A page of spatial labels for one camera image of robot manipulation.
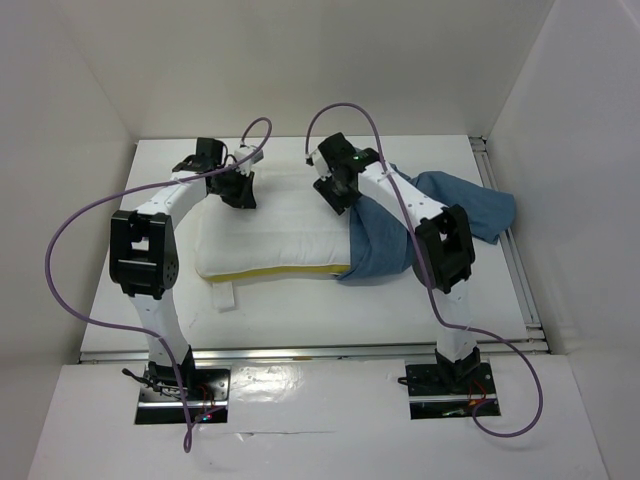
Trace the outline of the cream quilted pillow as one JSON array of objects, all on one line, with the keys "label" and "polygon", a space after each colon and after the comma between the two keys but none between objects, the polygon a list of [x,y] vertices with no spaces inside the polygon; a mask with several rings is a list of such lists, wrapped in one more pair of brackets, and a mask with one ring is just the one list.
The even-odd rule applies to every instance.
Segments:
[{"label": "cream quilted pillow", "polygon": [[350,269],[349,217],[313,189],[313,172],[258,168],[257,207],[236,209],[211,195],[202,202],[195,270],[212,285],[213,305],[233,310],[233,284],[288,274],[340,275]]}]

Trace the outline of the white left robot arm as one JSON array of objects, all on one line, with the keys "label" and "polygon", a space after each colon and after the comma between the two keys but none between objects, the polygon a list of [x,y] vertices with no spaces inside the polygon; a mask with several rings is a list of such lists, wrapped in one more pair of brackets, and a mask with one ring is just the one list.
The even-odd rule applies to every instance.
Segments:
[{"label": "white left robot arm", "polygon": [[254,209],[252,167],[263,158],[261,149],[244,142],[228,156],[224,142],[199,138],[195,152],[172,169],[169,185],[139,207],[111,217],[110,278],[131,300],[142,327],[152,332],[147,373],[140,382],[163,387],[176,399],[193,394],[198,376],[173,298],[179,275],[175,227],[209,195],[232,208]]}]

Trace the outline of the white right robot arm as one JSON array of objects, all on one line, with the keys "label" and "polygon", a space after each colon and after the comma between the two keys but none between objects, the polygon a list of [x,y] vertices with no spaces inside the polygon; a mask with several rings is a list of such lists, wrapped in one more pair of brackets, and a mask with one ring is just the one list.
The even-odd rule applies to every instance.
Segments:
[{"label": "white right robot arm", "polygon": [[426,287],[439,323],[436,379],[460,391],[480,364],[469,331],[468,280],[475,250],[466,211],[422,192],[381,152],[358,149],[341,133],[307,153],[313,187],[337,214],[350,216],[351,267],[347,278],[414,272]]}]

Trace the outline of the aluminium table edge rail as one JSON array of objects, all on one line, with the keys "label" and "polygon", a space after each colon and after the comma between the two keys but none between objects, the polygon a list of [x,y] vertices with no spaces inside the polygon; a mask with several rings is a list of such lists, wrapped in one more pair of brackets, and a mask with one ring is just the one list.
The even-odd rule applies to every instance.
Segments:
[{"label": "aluminium table edge rail", "polygon": [[[547,354],[550,352],[545,339],[533,338],[515,342],[515,346],[527,354]],[[514,353],[502,343],[480,342],[482,354]],[[435,344],[386,344],[386,345],[348,345],[299,348],[252,348],[252,349],[194,349],[196,362],[232,362],[232,361],[306,361],[320,359],[365,359],[391,357],[429,356],[435,353]],[[146,362],[148,354],[142,351],[131,352],[83,352],[79,363],[122,363]]]}]

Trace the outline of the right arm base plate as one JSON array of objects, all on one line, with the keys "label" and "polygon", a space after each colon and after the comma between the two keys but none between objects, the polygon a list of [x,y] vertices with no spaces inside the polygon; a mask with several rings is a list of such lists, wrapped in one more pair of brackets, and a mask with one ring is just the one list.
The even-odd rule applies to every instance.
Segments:
[{"label": "right arm base plate", "polygon": [[481,362],[455,385],[448,385],[440,378],[436,364],[409,364],[397,383],[407,390],[412,420],[472,417],[476,406],[480,406],[478,417],[501,415],[493,371],[488,362]]}]

